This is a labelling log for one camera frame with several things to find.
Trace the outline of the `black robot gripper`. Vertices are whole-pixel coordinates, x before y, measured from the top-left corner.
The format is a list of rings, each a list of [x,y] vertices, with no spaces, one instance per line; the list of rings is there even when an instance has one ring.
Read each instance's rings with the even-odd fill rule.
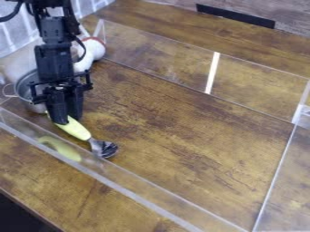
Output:
[[[67,123],[82,117],[84,92],[93,88],[88,70],[73,70],[70,43],[45,43],[34,46],[37,80],[27,83],[30,101],[43,103],[51,122]]]

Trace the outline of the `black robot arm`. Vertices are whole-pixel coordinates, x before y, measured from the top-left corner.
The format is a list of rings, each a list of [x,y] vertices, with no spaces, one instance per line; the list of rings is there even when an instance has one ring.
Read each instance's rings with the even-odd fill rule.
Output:
[[[84,92],[93,88],[89,71],[73,70],[71,42],[82,49],[70,0],[19,0],[34,18],[42,44],[33,48],[37,81],[29,82],[31,104],[42,103],[50,121],[65,125],[82,116]]]

